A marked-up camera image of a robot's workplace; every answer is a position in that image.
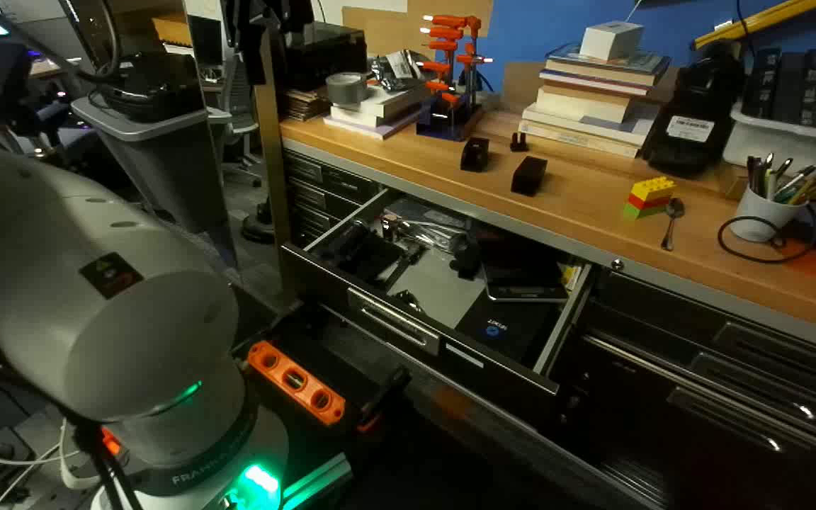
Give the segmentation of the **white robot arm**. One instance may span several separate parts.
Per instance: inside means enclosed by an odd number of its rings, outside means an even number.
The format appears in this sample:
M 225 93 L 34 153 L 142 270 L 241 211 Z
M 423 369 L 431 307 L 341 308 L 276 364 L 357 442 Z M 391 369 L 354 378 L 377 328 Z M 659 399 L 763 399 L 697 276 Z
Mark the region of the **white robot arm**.
M 0 352 L 78 425 L 91 510 L 278 510 L 289 433 L 234 358 L 234 283 L 103 185 L 0 150 Z

